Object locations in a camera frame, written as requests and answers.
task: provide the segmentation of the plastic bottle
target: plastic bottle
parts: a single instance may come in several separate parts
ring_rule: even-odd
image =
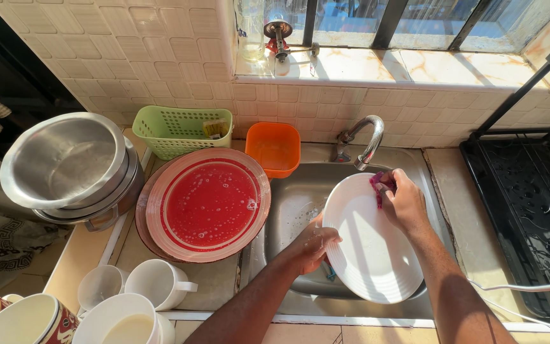
[[[236,0],[239,54],[250,61],[264,57],[264,0]]]

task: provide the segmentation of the forearm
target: forearm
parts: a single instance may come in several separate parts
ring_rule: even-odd
[[[209,317],[186,344],[260,344],[298,268],[279,254],[240,293]]]
[[[410,231],[442,344],[515,343],[430,225]]]

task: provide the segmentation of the kitchen sink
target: kitchen sink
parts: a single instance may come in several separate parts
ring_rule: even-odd
[[[363,146],[350,145],[352,157],[363,152]],[[271,181],[271,210],[263,229],[243,251],[241,285],[243,288],[279,252],[318,215],[332,189],[347,176],[358,171],[350,163],[332,163],[333,145],[303,143],[301,164],[287,178]],[[402,168],[423,191],[428,217],[445,247],[455,258],[454,248],[438,206],[436,193],[421,151],[380,147],[363,172],[377,173]],[[333,317],[373,317],[398,319],[433,319],[425,284],[407,300],[382,305],[361,299],[340,279],[327,278],[330,271],[323,263],[316,271],[299,276],[281,306],[279,314],[325,315]]]

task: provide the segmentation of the faucet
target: faucet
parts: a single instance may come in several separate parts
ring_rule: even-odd
[[[381,143],[381,138],[383,138],[383,120],[374,114],[366,116],[356,123],[351,129],[341,132],[337,136],[337,145],[335,155],[332,158],[334,162],[348,162],[351,161],[351,155],[349,154],[349,145],[353,139],[356,137],[356,134],[362,130],[365,126],[372,124],[373,125],[373,137],[370,139],[369,145],[364,150],[364,153],[359,155],[356,161],[353,163],[354,166],[359,170],[363,171],[367,166],[369,166],[370,160],[373,158],[375,151]]]

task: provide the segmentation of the black dish rack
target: black dish rack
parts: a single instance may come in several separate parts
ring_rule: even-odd
[[[460,144],[515,284],[524,286],[550,284],[550,128],[491,128],[549,71],[550,55]],[[520,294],[532,314],[550,321],[550,291]]]

